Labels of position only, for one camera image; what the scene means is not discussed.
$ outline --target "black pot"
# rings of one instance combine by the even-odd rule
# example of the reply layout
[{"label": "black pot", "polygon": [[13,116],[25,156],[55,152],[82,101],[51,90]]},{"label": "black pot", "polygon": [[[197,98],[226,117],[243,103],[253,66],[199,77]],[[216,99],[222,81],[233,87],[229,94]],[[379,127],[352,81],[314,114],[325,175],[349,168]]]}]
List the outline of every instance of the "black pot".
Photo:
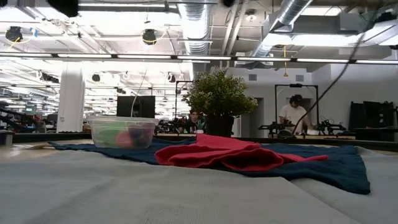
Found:
[{"label": "black pot", "polygon": [[230,116],[206,116],[206,134],[231,137],[234,118]]}]

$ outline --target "gray fabric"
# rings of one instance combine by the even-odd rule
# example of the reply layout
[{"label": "gray fabric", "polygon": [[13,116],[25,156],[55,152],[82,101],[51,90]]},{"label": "gray fabric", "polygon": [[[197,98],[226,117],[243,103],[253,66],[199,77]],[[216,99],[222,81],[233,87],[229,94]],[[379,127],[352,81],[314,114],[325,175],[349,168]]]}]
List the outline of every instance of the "gray fabric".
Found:
[{"label": "gray fabric", "polygon": [[363,224],[398,223],[398,156],[357,149],[371,183],[370,195],[351,194],[312,179],[298,179],[292,183]]},{"label": "gray fabric", "polygon": [[0,164],[0,223],[358,224],[283,178],[93,152]]}]

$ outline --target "white column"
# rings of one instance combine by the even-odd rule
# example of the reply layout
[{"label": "white column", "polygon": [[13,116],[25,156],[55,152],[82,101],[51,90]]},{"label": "white column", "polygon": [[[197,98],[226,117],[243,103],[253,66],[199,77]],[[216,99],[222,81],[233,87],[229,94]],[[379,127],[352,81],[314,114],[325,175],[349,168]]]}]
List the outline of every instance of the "white column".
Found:
[{"label": "white column", "polygon": [[81,132],[85,100],[85,78],[80,62],[65,62],[61,76],[57,133]]}]

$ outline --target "plastic container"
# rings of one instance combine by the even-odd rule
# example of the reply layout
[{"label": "plastic container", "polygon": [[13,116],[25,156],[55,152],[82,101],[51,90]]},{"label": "plastic container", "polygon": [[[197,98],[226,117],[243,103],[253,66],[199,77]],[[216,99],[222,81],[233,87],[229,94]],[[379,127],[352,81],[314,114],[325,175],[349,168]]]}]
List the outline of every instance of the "plastic container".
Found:
[{"label": "plastic container", "polygon": [[122,149],[148,148],[157,125],[152,118],[89,116],[87,121],[96,147]]}]

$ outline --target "green plant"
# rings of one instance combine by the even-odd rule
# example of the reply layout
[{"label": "green plant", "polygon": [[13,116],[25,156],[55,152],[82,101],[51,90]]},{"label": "green plant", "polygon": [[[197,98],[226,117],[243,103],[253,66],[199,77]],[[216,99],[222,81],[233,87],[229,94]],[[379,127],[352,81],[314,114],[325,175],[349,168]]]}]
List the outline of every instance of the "green plant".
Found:
[{"label": "green plant", "polygon": [[248,88],[243,78],[216,69],[199,74],[183,101],[208,116],[239,116],[252,112],[257,106],[256,99],[244,94]]}]

